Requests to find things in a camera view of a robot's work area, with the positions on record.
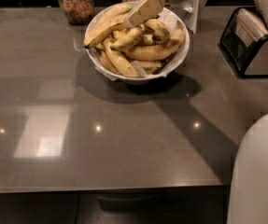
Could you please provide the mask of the small dark-tipped banana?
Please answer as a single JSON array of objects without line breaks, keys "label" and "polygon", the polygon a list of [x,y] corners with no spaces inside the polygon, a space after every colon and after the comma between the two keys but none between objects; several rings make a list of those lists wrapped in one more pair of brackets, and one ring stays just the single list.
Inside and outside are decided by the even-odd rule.
[{"label": "small dark-tipped banana", "polygon": [[169,27],[158,19],[150,19],[144,23],[146,28],[152,32],[152,39],[158,43],[166,42],[171,35]]}]

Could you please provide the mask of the banana at bowl rear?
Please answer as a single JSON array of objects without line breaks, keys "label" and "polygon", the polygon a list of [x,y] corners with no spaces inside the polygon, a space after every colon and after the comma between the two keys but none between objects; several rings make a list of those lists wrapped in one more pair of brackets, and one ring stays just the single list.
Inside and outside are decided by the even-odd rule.
[{"label": "banana at bowl rear", "polygon": [[97,25],[102,24],[104,21],[108,19],[114,18],[118,15],[129,12],[132,9],[132,6],[127,3],[120,3],[113,7],[109,7],[101,13],[99,20],[97,21]]}]

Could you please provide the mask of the small centre banana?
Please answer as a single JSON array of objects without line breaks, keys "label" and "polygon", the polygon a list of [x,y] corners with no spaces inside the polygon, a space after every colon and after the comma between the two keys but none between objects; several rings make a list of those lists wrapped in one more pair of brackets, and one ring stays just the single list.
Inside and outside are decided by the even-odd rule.
[{"label": "small centre banana", "polygon": [[150,46],[150,45],[153,45],[155,43],[155,41],[152,38],[152,34],[142,35],[141,42],[145,46]]}]

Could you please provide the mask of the long top banana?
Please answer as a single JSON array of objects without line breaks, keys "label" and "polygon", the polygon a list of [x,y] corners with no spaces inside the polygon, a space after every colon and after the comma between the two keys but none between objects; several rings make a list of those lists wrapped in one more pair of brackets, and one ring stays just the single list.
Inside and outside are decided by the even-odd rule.
[{"label": "long top banana", "polygon": [[122,30],[125,28],[125,14],[118,15],[108,19],[99,25],[87,28],[83,46],[85,49],[91,49],[106,39],[113,31]]}]

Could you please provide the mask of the middle short banana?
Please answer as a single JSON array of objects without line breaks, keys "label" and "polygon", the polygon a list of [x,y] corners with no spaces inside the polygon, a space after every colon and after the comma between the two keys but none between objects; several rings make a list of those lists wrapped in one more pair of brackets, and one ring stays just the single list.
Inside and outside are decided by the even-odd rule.
[{"label": "middle short banana", "polygon": [[124,51],[132,48],[141,39],[143,30],[140,27],[130,29],[123,36],[119,36],[111,45],[110,48],[116,51]]}]

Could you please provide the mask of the large right curved banana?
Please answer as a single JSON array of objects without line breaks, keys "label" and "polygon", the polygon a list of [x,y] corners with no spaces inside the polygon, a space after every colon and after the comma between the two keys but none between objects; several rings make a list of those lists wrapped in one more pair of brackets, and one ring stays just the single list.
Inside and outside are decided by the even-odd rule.
[{"label": "large right curved banana", "polygon": [[131,59],[141,61],[164,60],[180,48],[184,38],[184,31],[181,28],[176,28],[166,42],[151,46],[134,46],[126,50],[125,55]]}]

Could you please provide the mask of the front bottom banana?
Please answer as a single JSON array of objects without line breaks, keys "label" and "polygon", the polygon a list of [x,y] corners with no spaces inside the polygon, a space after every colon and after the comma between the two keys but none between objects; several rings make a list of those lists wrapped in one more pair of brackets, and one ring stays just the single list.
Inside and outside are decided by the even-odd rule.
[{"label": "front bottom banana", "polygon": [[139,61],[132,60],[131,65],[140,73],[151,75],[163,67],[160,61]]}]

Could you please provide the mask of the front left banana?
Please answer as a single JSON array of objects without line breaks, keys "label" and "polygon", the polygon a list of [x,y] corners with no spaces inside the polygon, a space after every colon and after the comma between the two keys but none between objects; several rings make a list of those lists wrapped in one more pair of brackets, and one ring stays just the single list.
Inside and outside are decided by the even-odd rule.
[{"label": "front left banana", "polygon": [[131,63],[125,58],[120,51],[115,51],[110,48],[112,41],[110,38],[106,38],[103,41],[103,46],[108,59],[119,70],[124,77],[138,78],[138,74]]}]

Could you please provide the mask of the white paper bowl liner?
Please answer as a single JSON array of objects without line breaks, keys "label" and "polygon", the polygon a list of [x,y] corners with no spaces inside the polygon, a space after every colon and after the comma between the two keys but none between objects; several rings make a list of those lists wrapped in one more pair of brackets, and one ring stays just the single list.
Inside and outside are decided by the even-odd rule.
[{"label": "white paper bowl liner", "polygon": [[154,79],[167,77],[172,71],[177,69],[184,62],[190,48],[190,36],[184,22],[173,11],[165,8],[159,14],[159,20],[169,26],[172,32],[174,32],[176,26],[179,25],[179,28],[184,31],[185,35],[184,41],[180,48],[168,58],[164,59],[164,66],[160,70],[152,75],[140,74],[137,71],[137,73],[141,75],[141,77],[138,78],[130,78],[113,74],[102,66],[98,59],[99,55],[97,54],[96,49],[88,49],[87,53],[91,61],[94,63],[95,69],[111,81],[122,80],[133,85],[142,85]]}]

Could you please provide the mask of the lower left banana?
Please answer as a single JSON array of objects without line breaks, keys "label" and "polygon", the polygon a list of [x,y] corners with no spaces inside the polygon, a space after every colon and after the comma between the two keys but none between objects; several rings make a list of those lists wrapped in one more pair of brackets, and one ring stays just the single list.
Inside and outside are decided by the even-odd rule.
[{"label": "lower left banana", "polygon": [[119,70],[114,66],[114,64],[108,59],[106,53],[101,51],[98,57],[102,66],[113,74],[117,74]]}]

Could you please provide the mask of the white bowl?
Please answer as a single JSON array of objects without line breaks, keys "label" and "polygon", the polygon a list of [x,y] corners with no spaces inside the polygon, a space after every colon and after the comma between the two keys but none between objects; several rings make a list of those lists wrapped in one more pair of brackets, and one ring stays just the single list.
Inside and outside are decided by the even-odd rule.
[{"label": "white bowl", "polygon": [[168,8],[127,27],[125,17],[135,5],[119,3],[99,12],[86,29],[83,46],[105,77],[144,84],[167,77],[183,63],[190,37],[184,22]]}]

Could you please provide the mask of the white paper bag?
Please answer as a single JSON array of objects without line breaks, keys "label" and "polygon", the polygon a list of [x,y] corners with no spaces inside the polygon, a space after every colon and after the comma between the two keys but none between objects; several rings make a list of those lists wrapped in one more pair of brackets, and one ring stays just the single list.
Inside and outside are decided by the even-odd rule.
[{"label": "white paper bag", "polygon": [[206,2],[207,0],[187,0],[179,5],[183,12],[182,20],[194,34],[200,31],[201,12]]}]

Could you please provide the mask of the glass jar with granola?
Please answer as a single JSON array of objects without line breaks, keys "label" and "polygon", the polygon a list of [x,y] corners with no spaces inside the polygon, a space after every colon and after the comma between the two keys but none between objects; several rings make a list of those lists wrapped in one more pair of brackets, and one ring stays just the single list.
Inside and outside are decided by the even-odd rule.
[{"label": "glass jar with granola", "polygon": [[94,13],[94,0],[58,0],[67,21],[71,24],[87,24]]}]

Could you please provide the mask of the black napkin holder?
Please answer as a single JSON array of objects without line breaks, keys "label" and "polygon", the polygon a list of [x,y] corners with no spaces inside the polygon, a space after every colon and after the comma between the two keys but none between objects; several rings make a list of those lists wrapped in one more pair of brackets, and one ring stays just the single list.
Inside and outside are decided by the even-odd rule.
[{"label": "black napkin holder", "polygon": [[268,28],[255,7],[239,7],[219,41],[229,65],[241,78],[268,78]]}]

